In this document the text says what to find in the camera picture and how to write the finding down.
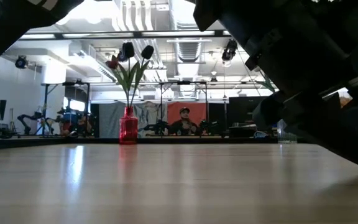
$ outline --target gray curtain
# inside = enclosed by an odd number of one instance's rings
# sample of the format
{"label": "gray curtain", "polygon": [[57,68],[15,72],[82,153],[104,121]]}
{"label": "gray curtain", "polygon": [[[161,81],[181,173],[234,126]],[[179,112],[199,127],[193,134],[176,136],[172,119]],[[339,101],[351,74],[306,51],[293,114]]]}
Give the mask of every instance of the gray curtain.
{"label": "gray curtain", "polygon": [[[119,137],[119,119],[124,116],[125,103],[117,102],[99,105],[99,136],[101,138]],[[134,115],[138,119],[138,138],[144,138],[143,129],[149,124],[156,124],[161,119],[160,104],[145,102],[135,104]],[[167,105],[162,105],[162,120],[167,121]]]}

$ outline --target man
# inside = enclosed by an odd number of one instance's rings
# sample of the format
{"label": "man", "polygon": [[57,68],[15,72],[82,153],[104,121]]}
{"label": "man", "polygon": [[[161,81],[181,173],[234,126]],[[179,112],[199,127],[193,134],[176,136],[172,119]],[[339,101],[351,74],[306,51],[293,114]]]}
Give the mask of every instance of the man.
{"label": "man", "polygon": [[180,120],[174,122],[170,128],[170,134],[176,134],[178,136],[186,136],[192,134],[198,134],[197,124],[193,123],[189,119],[189,108],[182,108],[179,111]]}

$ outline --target table surface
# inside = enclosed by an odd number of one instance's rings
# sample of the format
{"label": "table surface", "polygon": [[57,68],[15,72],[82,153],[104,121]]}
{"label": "table surface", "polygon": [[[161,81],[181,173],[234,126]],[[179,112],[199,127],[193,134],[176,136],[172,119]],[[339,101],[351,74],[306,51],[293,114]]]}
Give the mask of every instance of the table surface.
{"label": "table surface", "polygon": [[3,149],[0,223],[358,224],[358,166],[308,144]]}

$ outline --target red backdrop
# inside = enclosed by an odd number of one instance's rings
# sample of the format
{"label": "red backdrop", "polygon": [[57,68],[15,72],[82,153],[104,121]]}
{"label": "red backdrop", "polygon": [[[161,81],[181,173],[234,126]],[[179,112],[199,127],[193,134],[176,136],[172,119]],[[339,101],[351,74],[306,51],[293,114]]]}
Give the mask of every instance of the red backdrop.
{"label": "red backdrop", "polygon": [[180,119],[180,109],[187,107],[190,109],[189,118],[191,122],[200,124],[200,122],[206,119],[205,103],[171,103],[168,104],[168,124],[172,124]]}

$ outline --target wall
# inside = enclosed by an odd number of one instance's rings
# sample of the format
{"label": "wall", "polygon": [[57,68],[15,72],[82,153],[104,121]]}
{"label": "wall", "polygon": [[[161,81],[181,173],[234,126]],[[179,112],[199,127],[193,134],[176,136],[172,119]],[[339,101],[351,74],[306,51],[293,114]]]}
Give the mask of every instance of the wall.
{"label": "wall", "polygon": [[[13,108],[16,129],[23,133],[24,127],[17,117],[21,114],[33,115],[38,106],[43,105],[45,89],[40,85],[43,80],[41,73],[29,69],[19,70],[13,62],[0,57],[0,100],[7,100],[2,123],[10,123],[10,109]],[[27,124],[32,131],[37,129],[35,121]]]}

